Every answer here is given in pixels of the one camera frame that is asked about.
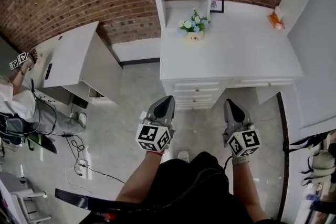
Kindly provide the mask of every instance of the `gray floor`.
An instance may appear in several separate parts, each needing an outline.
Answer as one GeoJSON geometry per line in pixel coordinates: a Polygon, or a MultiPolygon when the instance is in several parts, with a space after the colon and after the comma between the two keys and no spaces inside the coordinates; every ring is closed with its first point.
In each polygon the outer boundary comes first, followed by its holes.
{"type": "MultiPolygon", "coordinates": [[[[159,67],[158,63],[126,66],[120,106],[89,105],[86,109],[87,129],[81,137],[87,146],[86,158],[91,158],[93,169],[126,181],[141,163],[144,151],[135,142],[135,131],[141,122],[141,112],[165,96],[159,81],[159,67]]],[[[284,171],[282,127],[276,98],[259,105],[254,88],[227,89],[211,110],[176,112],[172,122],[176,129],[174,151],[177,155],[180,150],[188,150],[191,159],[202,151],[208,151],[224,166],[230,156],[229,148],[223,147],[221,136],[226,127],[223,114],[226,98],[238,101],[249,109],[256,128],[260,129],[263,146],[253,155],[250,166],[262,207],[271,217],[276,217],[284,171]]],[[[88,196],[90,194],[68,184],[66,169],[71,184],[89,190],[98,198],[115,199],[122,184],[97,173],[92,174],[92,180],[80,178],[71,169],[75,160],[67,141],[57,136],[53,138],[57,155],[46,150],[41,153],[39,148],[30,152],[24,145],[16,153],[6,151],[3,168],[17,176],[23,172],[35,186],[47,193],[48,198],[39,206],[53,216],[49,223],[78,223],[88,212],[56,199],[55,188],[88,196]]],[[[232,182],[230,164],[227,175],[232,182]]]]}

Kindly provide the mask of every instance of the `picture frame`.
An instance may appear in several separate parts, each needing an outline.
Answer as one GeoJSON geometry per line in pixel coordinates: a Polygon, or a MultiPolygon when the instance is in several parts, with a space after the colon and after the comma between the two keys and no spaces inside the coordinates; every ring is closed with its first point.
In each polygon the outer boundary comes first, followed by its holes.
{"type": "Polygon", "coordinates": [[[210,12],[224,13],[224,0],[211,0],[210,12]]]}

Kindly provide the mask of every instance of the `white shirt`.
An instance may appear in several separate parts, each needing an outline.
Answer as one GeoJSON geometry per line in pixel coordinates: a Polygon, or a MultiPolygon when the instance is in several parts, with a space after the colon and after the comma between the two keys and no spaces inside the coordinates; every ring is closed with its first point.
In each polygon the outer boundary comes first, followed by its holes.
{"type": "Polygon", "coordinates": [[[9,80],[0,76],[0,113],[12,114],[5,101],[8,102],[20,118],[28,120],[33,117],[35,98],[32,92],[22,87],[19,93],[13,95],[13,85],[9,80]]]}

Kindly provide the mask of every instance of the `flower pot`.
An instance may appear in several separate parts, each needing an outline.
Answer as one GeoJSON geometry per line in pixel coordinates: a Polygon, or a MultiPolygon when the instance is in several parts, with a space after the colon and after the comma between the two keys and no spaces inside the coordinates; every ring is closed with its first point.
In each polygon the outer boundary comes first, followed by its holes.
{"type": "Polygon", "coordinates": [[[184,37],[186,42],[194,43],[202,40],[204,38],[204,31],[199,31],[198,33],[188,32],[184,37]]]}

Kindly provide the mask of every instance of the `white shoe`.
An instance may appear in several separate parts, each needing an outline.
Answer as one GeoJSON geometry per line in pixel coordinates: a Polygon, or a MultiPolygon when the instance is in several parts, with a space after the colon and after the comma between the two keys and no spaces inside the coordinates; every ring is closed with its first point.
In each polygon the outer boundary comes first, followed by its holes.
{"type": "Polygon", "coordinates": [[[78,113],[77,112],[72,112],[70,114],[69,118],[74,119],[74,120],[78,120],[78,113]]]}
{"type": "Polygon", "coordinates": [[[87,119],[88,117],[86,117],[85,113],[79,113],[78,122],[82,127],[85,127],[87,119]]]}
{"type": "Polygon", "coordinates": [[[180,151],[177,158],[189,163],[189,153],[187,151],[180,151]]]}

